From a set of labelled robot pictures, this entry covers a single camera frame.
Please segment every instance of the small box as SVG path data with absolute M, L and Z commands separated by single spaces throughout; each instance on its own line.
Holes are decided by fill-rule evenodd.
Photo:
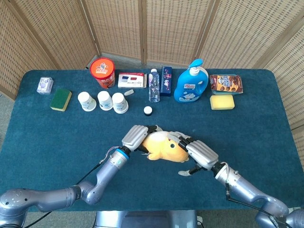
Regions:
M 172 67 L 163 66 L 161 71 L 161 96 L 171 96 Z
M 119 73 L 118 88 L 145 88 L 147 75 L 144 73 Z
M 51 77 L 41 77 L 37 92 L 40 94 L 50 94 L 53 86 L 53 79 Z

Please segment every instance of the stuffed toy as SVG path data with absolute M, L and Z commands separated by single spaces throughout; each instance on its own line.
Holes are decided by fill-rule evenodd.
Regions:
M 188 153 L 185 152 L 176 142 L 168 139 L 169 132 L 153 132 L 143 141 L 139 150 L 149 153 L 148 159 L 165 159 L 172 162 L 188 161 Z

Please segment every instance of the red lid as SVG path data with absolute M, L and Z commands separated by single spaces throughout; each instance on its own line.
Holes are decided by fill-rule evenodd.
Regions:
M 107 79 L 114 70 L 114 63 L 108 58 L 96 59 L 90 66 L 90 72 L 96 79 Z

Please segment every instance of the sponge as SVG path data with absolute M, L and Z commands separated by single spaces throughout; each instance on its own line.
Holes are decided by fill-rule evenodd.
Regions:
M 212 95 L 210 97 L 210 104 L 212 110 L 227 110 L 234 108 L 234 101 L 232 95 Z
M 51 109 L 64 112 L 67 108 L 68 102 L 70 101 L 71 95 L 71 91 L 67 89 L 56 90 L 51 102 Z

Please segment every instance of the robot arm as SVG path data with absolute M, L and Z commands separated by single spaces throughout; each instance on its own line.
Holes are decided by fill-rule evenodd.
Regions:
M 133 126 L 123 138 L 123 146 L 110 155 L 110 158 L 97 173 L 96 185 L 83 181 L 61 190 L 13 189 L 5 192 L 0 196 L 0 228 L 21 228 L 28 208 L 31 206 L 36 206 L 42 212 L 48 212 L 70 207 L 78 199 L 82 199 L 90 205 L 98 203 L 107 184 L 129 160 L 130 153 L 141 145 L 149 133 L 158 130 L 161 129 L 156 125 Z
M 196 162 L 195 168 L 188 171 L 180 171 L 180 175 L 189 176 L 203 169 L 212 171 L 215 179 L 226 186 L 227 200 L 241 203 L 230 198 L 230 190 L 238 195 L 246 204 L 252 204 L 258 200 L 264 202 L 262 210 L 256 215 L 256 221 L 262 228 L 304 228 L 304 210 L 295 210 L 288 214 L 288 207 L 280 200 L 269 196 L 250 182 L 245 180 L 238 171 L 235 171 L 225 162 L 219 162 L 219 156 L 202 141 L 194 141 L 191 137 L 180 132 L 170 132 L 169 138 L 183 148 Z

